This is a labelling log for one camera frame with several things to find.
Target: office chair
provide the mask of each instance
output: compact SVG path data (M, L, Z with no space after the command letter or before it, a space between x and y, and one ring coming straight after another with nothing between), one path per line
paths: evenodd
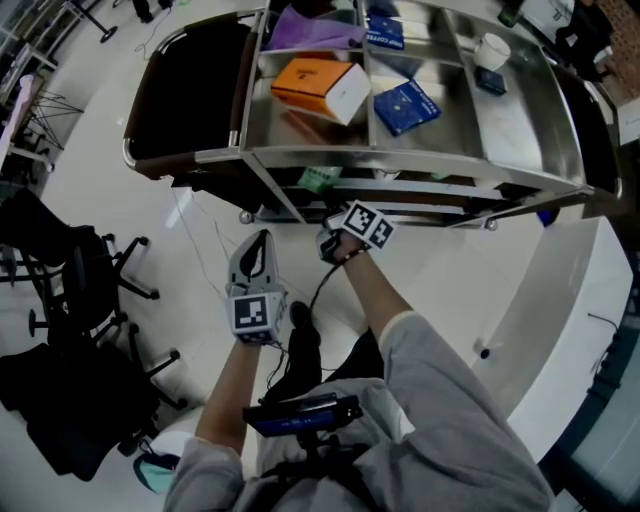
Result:
M143 437L157 435L153 420L160 400L178 410L187 406L150 381L180 353L172 351L168 361L145 371L137 332L132 324L132 360L112 343L96 347L81 340L62 348L41 344L0 358L0 401L20 412L29 436L57 474L90 481L114 446L128 456ZM70 340L76 336L69 333Z
M120 309L119 286L145 299L157 300L160 294L157 290L146 292L121 275L136 246L148 245L149 239L137 237L124 253L112 256L109 243L114 241L113 234L100 237L92 226L67 226L35 194L21 190L0 207L0 243L19 249L23 260L11 264L14 268L25 266L30 272L27 276L17 276L14 272L1 277L0 282L34 281L35 284L60 274L64 293L52 300L66 303L69 314L83 332L97 328L112 313L115 316L108 327L120 325L127 317ZM36 262L27 261L27 256ZM8 260L0 260L0 264L6 267ZM48 272L45 267L62 268ZM46 322L37 322L32 316L32 335L38 327L46 327Z

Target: white cup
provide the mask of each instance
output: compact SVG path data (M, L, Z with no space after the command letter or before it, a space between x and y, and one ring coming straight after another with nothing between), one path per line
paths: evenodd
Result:
M495 34L485 34L476 46L473 60L478 66L496 71L510 56L511 48L503 39Z

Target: blue box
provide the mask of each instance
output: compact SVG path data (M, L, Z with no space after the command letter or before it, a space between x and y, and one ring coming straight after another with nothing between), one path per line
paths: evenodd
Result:
M373 108L394 137L442 114L413 80L374 96Z
M402 23L374 14L369 15L369 30L367 41L385 48L404 50L404 36Z

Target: orange box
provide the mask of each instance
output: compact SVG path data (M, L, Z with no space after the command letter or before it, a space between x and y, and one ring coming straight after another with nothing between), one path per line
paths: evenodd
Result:
M348 125L371 90L364 70L353 62L295 58L271 84L287 108Z

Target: green package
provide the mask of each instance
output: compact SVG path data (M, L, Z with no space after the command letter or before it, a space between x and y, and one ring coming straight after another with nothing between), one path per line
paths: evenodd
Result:
M322 194L333 186L341 172L342 167L307 167L298 180L298 186Z

